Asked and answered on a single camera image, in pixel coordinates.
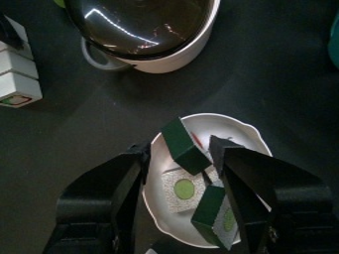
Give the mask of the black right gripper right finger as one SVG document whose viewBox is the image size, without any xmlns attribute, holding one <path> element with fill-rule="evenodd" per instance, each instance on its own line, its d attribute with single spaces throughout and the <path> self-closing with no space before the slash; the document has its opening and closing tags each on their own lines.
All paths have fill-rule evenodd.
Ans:
<svg viewBox="0 0 339 254">
<path fill-rule="evenodd" d="M 330 187 L 311 173 L 229 139 L 210 139 L 245 254 L 339 254 Z"/>
</svg>

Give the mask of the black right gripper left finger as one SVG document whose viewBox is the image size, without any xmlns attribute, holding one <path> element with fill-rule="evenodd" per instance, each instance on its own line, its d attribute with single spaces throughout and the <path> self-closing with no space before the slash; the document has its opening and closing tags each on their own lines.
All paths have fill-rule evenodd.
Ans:
<svg viewBox="0 0 339 254">
<path fill-rule="evenodd" d="M 150 159 L 151 145 L 134 145 L 68 185 L 43 254 L 134 254 L 137 206 Z"/>
</svg>

